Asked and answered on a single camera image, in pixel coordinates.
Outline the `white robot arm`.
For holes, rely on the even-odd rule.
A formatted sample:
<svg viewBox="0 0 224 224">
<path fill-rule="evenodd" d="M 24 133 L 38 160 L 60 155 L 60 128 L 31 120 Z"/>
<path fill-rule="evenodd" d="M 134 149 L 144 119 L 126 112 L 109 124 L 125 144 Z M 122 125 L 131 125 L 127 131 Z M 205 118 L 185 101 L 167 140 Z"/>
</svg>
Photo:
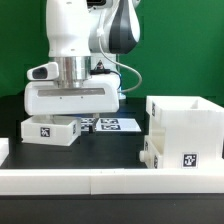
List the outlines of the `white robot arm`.
<svg viewBox="0 0 224 224">
<path fill-rule="evenodd" d="M 49 62 L 27 71 L 30 115 L 115 112 L 119 78 L 114 58 L 140 39 L 141 0 L 47 0 Z"/>
</svg>

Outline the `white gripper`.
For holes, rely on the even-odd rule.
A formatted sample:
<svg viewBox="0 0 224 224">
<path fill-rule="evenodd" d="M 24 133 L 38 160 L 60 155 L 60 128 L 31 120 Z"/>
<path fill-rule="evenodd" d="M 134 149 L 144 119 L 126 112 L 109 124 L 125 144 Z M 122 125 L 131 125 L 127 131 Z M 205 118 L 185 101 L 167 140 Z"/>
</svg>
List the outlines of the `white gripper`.
<svg viewBox="0 0 224 224">
<path fill-rule="evenodd" d="M 94 75 L 80 88 L 59 88 L 54 81 L 33 81 L 25 88 L 29 115 L 110 113 L 119 109 L 117 75 Z"/>
</svg>

